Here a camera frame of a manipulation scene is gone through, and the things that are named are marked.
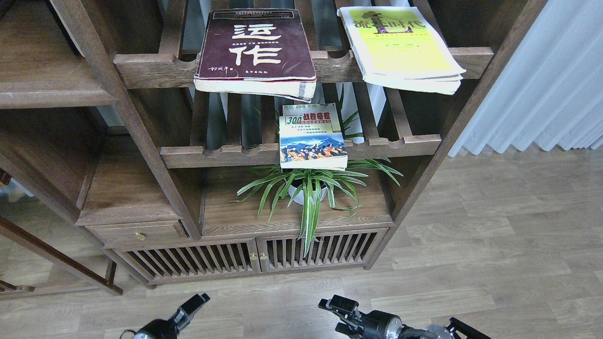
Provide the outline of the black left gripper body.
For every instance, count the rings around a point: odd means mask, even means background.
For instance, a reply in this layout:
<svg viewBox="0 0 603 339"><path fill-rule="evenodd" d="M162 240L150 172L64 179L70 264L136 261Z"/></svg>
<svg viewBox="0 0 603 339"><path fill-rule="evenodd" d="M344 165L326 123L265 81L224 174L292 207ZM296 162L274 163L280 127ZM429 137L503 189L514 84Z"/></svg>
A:
<svg viewBox="0 0 603 339"><path fill-rule="evenodd" d="M168 320L155 319L141 328L134 335L134 339L176 339L177 335L190 324L195 313L187 313L183 309Z"/></svg>

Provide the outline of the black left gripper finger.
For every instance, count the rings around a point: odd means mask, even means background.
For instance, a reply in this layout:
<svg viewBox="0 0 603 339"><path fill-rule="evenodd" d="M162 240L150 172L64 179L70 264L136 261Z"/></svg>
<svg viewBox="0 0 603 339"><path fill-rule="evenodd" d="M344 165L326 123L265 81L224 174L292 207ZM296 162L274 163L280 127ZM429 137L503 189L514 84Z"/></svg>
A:
<svg viewBox="0 0 603 339"><path fill-rule="evenodd" d="M181 311L186 315L195 315L209 300L211 298L206 293L195 294L181 305Z"/></svg>

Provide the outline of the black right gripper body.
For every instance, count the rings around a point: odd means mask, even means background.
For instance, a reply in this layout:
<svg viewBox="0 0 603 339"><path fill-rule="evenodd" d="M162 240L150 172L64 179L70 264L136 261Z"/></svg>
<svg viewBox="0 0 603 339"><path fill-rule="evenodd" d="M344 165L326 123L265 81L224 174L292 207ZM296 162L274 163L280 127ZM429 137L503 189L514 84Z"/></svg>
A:
<svg viewBox="0 0 603 339"><path fill-rule="evenodd" d="M341 323L354 329L351 339L397 339L403 324L401 319L383 311L364 314L359 310L355 315L339 315Z"/></svg>

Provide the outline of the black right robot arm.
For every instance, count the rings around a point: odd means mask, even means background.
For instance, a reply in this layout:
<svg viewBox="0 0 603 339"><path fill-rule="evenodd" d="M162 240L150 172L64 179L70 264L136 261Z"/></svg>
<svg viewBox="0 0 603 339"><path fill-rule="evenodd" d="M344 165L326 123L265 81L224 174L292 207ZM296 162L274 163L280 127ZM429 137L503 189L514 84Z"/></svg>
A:
<svg viewBox="0 0 603 339"><path fill-rule="evenodd" d="M415 329L401 322L396 314L373 310L368 314L359 311L359 303L333 295L321 299L320 309L330 311L341 320L335 331L351 339L460 339L459 333L467 339L489 339L489 336L451 317L448 326L431 324L424 330Z"/></svg>

